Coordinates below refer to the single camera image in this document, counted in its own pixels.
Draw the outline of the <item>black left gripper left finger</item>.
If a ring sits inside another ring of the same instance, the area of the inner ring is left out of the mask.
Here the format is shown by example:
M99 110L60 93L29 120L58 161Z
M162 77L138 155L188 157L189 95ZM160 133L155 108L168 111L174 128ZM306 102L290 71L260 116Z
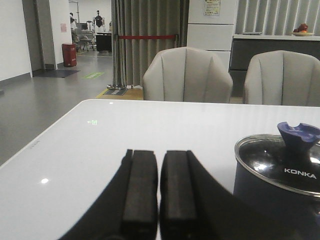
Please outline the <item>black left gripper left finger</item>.
M127 150L120 167L63 240L154 240L158 167L152 151Z

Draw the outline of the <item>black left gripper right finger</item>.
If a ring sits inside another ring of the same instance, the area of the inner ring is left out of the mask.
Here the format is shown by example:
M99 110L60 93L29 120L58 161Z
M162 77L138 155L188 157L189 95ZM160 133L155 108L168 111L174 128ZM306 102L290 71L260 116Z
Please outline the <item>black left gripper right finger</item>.
M320 217L265 214L226 190L191 151L168 151L160 181L164 240L317 240Z

